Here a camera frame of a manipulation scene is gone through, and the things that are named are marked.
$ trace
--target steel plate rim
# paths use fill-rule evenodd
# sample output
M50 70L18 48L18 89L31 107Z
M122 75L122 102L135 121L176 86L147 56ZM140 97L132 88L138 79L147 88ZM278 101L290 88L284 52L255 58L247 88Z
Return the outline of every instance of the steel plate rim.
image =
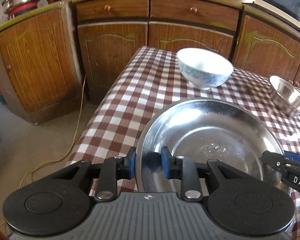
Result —
M142 148L143 148L143 142L146 138L146 135L148 133L148 131L151 129L152 125L154 124L154 122L166 111L168 111L169 109L177 106L177 105L182 105L187 103L188 101L193 101L193 102L198 102L198 101L212 101L212 102L219 102L219 103L223 103L226 105L230 105L233 106L243 112L245 112L246 114L248 114L249 116L253 117L254 119L256 119L256 121L261 124L274 138L274 140L277 142L281 152L281 155L284 155L284 150L281 146L281 144L279 143L278 139L274 136L274 134L269 130L269 128L264 124L264 122L262 122L258 117L256 117L255 115L253 115L251 112L249 112L248 110L244 109L243 107L236 105L234 103L225 101L225 100L221 100L221 99L216 99L216 98L206 98L206 97L197 97L197 98L186 98L180 101L176 101L170 105L168 105L167 107L161 109L160 111L158 111L152 118L151 120L147 123L147 125L145 126L143 132L140 135L140 138L138 140L137 143L137 147L136 147L136 165L135 165L135 175L136 175L136 184L137 184L137 188L139 192L145 192L145 189L143 187L143 180L142 180L142 169L141 169L141 162L142 162ZM288 187L287 190L288 195L291 195L291 188Z

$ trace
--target metal rivet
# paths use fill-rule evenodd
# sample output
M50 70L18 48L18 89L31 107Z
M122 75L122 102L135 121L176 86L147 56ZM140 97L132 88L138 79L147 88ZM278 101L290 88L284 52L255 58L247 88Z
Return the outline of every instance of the metal rivet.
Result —
M110 191L100 191L97 193L98 199L109 199L112 198L113 194Z
M201 196L201 193L197 190L188 190L186 191L185 196L188 199L196 199Z

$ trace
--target blue gripper pad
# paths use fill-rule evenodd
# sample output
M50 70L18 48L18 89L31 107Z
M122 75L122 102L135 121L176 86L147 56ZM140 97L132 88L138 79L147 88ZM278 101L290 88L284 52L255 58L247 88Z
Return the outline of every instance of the blue gripper pad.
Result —
M300 162L300 154L284 151L284 155L291 158L295 162Z
M169 173L169 160L168 156L170 155L170 152L165 148L162 147L161 149L161 164L164 172L164 176L169 179L170 173Z
M133 176L134 176L134 167L135 167L135 163L136 163L136 152L134 152L134 154L133 154L133 156L132 156L132 158L131 158L131 165L130 165L130 179L132 179L133 178Z

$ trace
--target drawer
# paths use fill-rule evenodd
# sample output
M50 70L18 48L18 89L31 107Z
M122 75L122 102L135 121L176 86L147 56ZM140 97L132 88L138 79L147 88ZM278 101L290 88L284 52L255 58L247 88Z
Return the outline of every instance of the drawer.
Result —
M93 0L77 4L78 21L108 17L148 17L149 0Z
M165 18L237 29L239 10L200 0L151 0L153 18Z

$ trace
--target concrete floor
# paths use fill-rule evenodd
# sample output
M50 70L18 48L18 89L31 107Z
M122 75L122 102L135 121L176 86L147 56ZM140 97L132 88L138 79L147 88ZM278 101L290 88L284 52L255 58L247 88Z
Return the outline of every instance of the concrete floor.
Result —
M77 137L95 110L89 106L83 108ZM42 162L58 159L69 150L78 115L77 111L34 126L11 113L6 105L0 105L0 224L4 222L3 201L19 187L23 176ZM63 168L67 159L42 168L34 175L34 180ZM30 183L30 177L24 185Z

